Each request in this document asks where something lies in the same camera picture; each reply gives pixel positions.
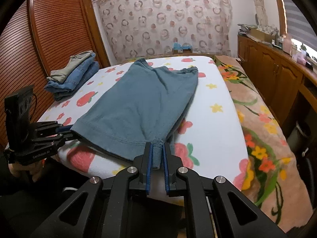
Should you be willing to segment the left human hand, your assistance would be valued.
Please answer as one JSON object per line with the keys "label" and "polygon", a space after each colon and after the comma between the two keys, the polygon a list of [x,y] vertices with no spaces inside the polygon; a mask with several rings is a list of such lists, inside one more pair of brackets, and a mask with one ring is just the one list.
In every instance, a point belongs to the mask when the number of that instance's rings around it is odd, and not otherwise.
{"label": "left human hand", "polygon": [[43,171],[44,162],[38,161],[30,165],[21,165],[18,162],[8,164],[9,171],[14,177],[19,177],[23,173],[29,173],[32,176],[32,181],[36,182]]}

